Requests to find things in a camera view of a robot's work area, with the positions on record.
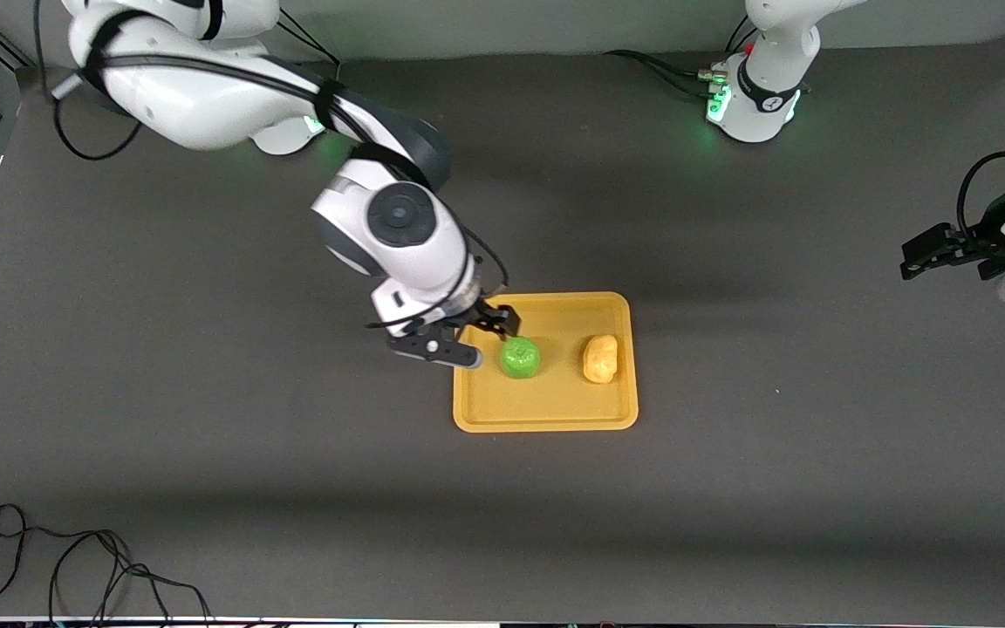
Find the yellow potato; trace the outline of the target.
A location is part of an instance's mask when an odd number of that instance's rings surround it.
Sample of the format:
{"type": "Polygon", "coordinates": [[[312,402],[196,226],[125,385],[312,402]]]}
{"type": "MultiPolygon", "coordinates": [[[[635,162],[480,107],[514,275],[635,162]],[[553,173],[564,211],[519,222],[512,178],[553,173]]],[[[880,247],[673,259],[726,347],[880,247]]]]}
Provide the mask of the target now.
{"type": "Polygon", "coordinates": [[[582,373],[587,381],[605,385],[617,378],[619,370],[619,340],[615,335],[591,337],[582,355],[582,373]]]}

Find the yellow plastic tray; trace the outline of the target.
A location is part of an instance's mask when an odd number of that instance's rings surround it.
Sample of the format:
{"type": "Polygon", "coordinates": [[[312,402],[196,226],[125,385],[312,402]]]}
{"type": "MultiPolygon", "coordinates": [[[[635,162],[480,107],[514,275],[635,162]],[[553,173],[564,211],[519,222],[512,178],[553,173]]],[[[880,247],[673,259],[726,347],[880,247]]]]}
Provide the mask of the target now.
{"type": "Polygon", "coordinates": [[[482,351],[482,365],[452,377],[452,417],[467,433],[598,432],[627,429],[639,416],[629,303],[615,291],[506,294],[490,305],[514,307],[520,335],[541,351],[533,377],[511,378],[500,365],[502,340],[467,327],[461,341],[482,351]],[[615,337],[617,373],[607,383],[583,374],[592,338],[615,337]]]}

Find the green apple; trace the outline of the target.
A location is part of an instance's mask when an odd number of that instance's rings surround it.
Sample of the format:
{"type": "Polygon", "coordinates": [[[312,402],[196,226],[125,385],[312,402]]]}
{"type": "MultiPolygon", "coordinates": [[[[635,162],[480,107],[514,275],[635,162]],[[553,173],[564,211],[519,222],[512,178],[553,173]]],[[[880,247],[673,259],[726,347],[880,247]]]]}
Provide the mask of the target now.
{"type": "Polygon", "coordinates": [[[499,352],[499,366],[507,377],[517,380],[533,378],[541,369],[541,349],[533,339],[507,338],[499,352]]]}

